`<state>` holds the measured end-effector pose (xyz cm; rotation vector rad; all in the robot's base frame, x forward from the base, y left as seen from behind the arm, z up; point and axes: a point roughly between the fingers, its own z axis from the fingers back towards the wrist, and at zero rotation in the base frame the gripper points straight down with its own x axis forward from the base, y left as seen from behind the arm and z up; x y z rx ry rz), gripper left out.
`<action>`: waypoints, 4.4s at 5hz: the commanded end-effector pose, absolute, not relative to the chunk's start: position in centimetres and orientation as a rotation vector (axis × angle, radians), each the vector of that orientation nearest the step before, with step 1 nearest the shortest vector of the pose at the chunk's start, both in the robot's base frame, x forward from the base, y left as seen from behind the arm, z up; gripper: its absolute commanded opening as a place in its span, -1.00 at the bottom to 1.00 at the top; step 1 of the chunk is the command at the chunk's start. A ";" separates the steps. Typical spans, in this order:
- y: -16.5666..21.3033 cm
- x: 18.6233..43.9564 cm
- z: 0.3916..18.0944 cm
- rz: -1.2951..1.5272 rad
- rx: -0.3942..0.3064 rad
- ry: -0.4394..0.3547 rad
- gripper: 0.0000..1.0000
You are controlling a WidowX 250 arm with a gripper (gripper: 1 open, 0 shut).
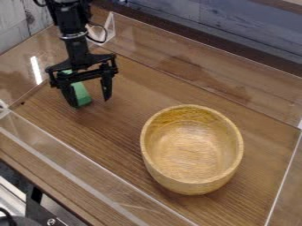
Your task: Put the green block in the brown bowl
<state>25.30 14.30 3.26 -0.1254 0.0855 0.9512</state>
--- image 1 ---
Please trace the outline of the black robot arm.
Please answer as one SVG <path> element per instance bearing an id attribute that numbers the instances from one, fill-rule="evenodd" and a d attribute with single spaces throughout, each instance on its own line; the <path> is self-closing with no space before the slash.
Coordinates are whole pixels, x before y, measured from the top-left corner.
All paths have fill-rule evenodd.
<path id="1" fill-rule="evenodd" d="M 105 101 L 113 96 L 114 77 L 118 74 L 117 55 L 94 54 L 90 52 L 87 41 L 98 41 L 89 34 L 87 24 L 99 26 L 91 21 L 93 0 L 46 0 L 39 7 L 50 11 L 55 25 L 60 30 L 60 40 L 66 44 L 67 60 L 48 66 L 46 73 L 51 87 L 56 87 L 74 108 L 81 108 L 91 102 L 83 82 L 101 78 Z"/>

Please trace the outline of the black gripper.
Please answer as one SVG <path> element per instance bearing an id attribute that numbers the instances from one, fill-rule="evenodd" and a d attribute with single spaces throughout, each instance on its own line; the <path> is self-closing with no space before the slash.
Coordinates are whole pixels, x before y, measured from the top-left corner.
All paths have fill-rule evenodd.
<path id="1" fill-rule="evenodd" d="M 102 78 L 105 101 L 113 96 L 113 78 L 118 74 L 117 55 L 90 52 L 85 36 L 63 37 L 67 59 L 46 68 L 51 87 L 56 87 L 71 107 L 78 107 L 75 82 Z"/>

